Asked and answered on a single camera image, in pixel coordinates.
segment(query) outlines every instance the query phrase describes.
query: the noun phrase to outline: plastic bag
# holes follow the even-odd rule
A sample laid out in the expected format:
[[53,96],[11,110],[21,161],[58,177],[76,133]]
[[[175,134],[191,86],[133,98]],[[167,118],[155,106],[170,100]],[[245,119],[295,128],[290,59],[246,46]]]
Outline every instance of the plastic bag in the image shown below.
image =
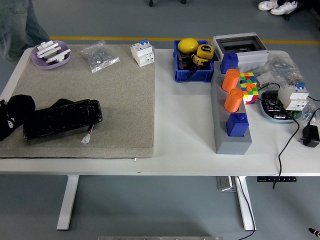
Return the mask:
[[253,69],[252,72],[259,88],[270,83],[277,83],[282,87],[304,82],[304,77],[295,62],[285,54],[269,53],[265,65]]
[[318,110],[314,114],[315,110],[317,110],[317,106],[313,100],[310,100],[310,98],[308,99],[308,101],[309,102],[307,103],[307,105],[302,109],[302,116],[299,119],[297,119],[297,121],[299,124],[301,124],[304,127],[308,124],[310,120],[311,120],[310,121],[311,125],[320,126],[320,116],[319,116],[320,110]]
[[83,49],[79,49],[78,52],[89,63],[92,73],[95,73],[120,61],[118,57],[114,56],[107,49],[106,42],[104,40],[96,42]]

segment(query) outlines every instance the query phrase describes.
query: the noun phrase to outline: yellow floor line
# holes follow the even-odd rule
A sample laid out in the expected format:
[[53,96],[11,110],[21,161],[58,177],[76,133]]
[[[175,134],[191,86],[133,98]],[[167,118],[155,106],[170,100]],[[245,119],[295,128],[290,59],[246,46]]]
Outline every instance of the yellow floor line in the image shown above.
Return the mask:
[[[52,40],[106,40],[106,41],[140,41],[148,39],[150,42],[173,42],[181,40],[179,37],[117,37],[117,36],[50,36]],[[212,38],[196,38],[197,40],[207,40],[212,42]],[[264,44],[301,44],[301,45],[320,45],[320,41],[308,40],[262,40]]]

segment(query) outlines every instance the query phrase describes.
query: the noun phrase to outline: table leg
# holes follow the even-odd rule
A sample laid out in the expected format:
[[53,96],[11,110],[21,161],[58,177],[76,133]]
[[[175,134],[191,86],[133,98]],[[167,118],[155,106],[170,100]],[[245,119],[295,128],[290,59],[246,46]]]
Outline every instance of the table leg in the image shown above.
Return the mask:
[[246,231],[257,230],[254,215],[252,212],[251,202],[249,198],[246,177],[245,176],[236,177],[235,183],[236,183],[237,192],[238,192],[244,230]]
[[68,230],[72,208],[74,206],[75,196],[79,175],[68,175],[68,182],[66,183],[63,202],[61,206],[60,216],[58,220],[57,230]]

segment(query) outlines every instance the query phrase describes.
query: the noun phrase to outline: blue plastic bin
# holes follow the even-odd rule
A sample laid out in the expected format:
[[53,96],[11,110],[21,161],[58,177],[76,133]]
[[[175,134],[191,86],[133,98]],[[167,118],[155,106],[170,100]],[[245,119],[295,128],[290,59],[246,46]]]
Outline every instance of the blue plastic bin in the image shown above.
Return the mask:
[[[187,76],[191,73],[189,70],[180,70],[178,67],[178,43],[180,40],[174,40],[174,64],[175,64],[175,76],[174,80],[177,83],[181,82],[204,82],[204,83],[210,83],[212,75],[214,74],[214,65],[212,63],[212,60],[209,60],[208,69],[199,69],[197,70],[190,78],[187,78]],[[199,45],[201,44],[208,44],[207,40],[198,40]]]

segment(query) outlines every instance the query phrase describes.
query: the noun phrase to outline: white table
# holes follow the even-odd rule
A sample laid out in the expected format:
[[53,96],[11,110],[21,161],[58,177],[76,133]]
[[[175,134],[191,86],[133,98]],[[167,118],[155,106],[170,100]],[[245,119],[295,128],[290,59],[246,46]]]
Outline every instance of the white table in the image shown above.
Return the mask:
[[[23,54],[0,99],[15,89],[31,49]],[[0,174],[68,175],[58,229],[68,229],[79,175],[276,176],[278,154],[297,125],[267,120],[258,103],[246,106],[252,144],[244,155],[216,154],[210,83],[174,81],[172,49],[155,50],[154,154],[139,159],[0,159]],[[282,176],[320,176],[320,147],[300,141],[302,129],[281,156]],[[245,178],[240,178],[248,195]],[[252,230],[248,207],[239,194],[244,228]]]

